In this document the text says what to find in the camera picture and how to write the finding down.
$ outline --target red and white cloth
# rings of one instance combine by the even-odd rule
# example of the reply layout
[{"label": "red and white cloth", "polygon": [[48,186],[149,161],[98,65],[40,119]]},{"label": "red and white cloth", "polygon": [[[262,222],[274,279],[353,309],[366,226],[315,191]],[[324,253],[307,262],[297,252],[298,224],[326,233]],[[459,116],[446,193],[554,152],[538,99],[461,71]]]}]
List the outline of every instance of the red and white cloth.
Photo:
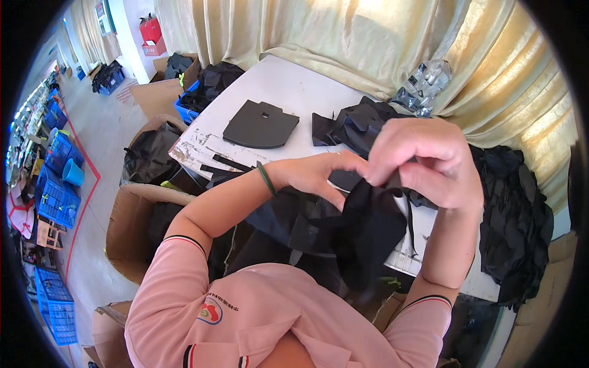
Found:
[{"label": "red and white cloth", "polygon": [[12,226],[17,229],[22,236],[27,239],[31,238],[33,223],[35,221],[35,201],[30,200],[26,205],[21,199],[22,188],[25,180],[21,180],[14,188],[8,191],[6,199],[6,213]]}]

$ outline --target shirt logo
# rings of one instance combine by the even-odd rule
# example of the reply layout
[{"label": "shirt logo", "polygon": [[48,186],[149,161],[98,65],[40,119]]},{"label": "shirt logo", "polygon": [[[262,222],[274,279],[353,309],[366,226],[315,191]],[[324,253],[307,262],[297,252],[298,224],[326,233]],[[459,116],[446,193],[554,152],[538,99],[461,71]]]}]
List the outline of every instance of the shirt logo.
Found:
[{"label": "shirt logo", "polygon": [[208,324],[217,324],[221,322],[222,318],[223,309],[221,309],[221,306],[215,301],[215,299],[211,297],[204,299],[203,306],[196,319],[205,321]]}]

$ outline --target concrete floor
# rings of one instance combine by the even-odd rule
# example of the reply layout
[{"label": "concrete floor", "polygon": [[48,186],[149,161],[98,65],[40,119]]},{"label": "concrete floor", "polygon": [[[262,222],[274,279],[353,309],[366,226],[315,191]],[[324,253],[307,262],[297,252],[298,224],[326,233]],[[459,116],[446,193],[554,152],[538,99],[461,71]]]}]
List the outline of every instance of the concrete floor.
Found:
[{"label": "concrete floor", "polygon": [[83,367],[83,345],[94,345],[92,313],[98,306],[132,300],[138,286],[123,277],[104,254],[106,230],[123,168],[124,147],[147,122],[128,92],[134,79],[125,79],[113,95],[92,92],[88,77],[58,81],[70,122],[65,129],[84,152],[84,183],[78,220],[68,230],[58,252],[59,271],[75,300],[78,341],[59,348],[71,367]]}]

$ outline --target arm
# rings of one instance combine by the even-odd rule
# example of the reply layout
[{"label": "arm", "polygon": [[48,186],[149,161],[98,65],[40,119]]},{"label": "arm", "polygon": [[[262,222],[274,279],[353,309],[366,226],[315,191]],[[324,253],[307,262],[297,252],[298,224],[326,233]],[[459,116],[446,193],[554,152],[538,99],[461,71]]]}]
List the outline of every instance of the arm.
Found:
[{"label": "arm", "polygon": [[[413,156],[418,162],[408,163]],[[405,306],[431,295],[453,304],[474,259],[484,202],[464,135],[441,119],[389,120],[368,161],[366,179],[372,185],[382,185],[398,170],[404,187],[440,207]]]},{"label": "arm", "polygon": [[[363,175],[367,166],[360,156],[344,151],[275,161],[264,168],[276,191],[292,185],[300,191],[327,199],[341,211],[345,199],[329,185],[327,178],[333,170],[357,171]],[[213,238],[243,221],[271,196],[260,171],[252,170],[195,198],[176,215],[166,237],[185,235],[195,239],[208,256]]]}]

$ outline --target white table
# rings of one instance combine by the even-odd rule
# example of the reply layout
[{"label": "white table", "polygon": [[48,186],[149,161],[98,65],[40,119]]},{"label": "white table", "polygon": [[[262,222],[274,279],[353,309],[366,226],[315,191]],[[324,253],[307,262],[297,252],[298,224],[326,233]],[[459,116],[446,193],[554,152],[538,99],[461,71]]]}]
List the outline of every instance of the white table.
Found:
[{"label": "white table", "polygon": [[[231,86],[216,98],[182,134],[170,156],[186,168],[203,177],[212,174],[201,171],[202,164],[225,170],[234,170],[213,160],[220,154],[244,165],[263,164],[284,158],[307,157],[323,152],[338,152],[346,149],[344,145],[336,147],[314,147],[311,139],[311,114],[313,112],[331,117],[342,108],[356,105],[365,96],[356,89],[349,88],[324,75],[301,67],[300,65],[268,55],[253,68],[248,70]],[[223,130],[235,113],[247,101],[267,102],[278,106],[287,114],[300,117],[284,147],[261,150],[246,148],[223,140]],[[406,201],[398,200],[399,206],[406,213]],[[413,230],[415,249],[419,256],[412,254],[409,236],[402,247],[394,251],[387,259],[386,265],[401,272],[417,275],[421,268],[421,256],[425,249],[426,237],[432,230],[436,211],[425,207],[413,207]],[[499,285],[480,271],[481,255],[477,247],[475,261],[461,288],[465,294],[485,300],[497,301]]]}]

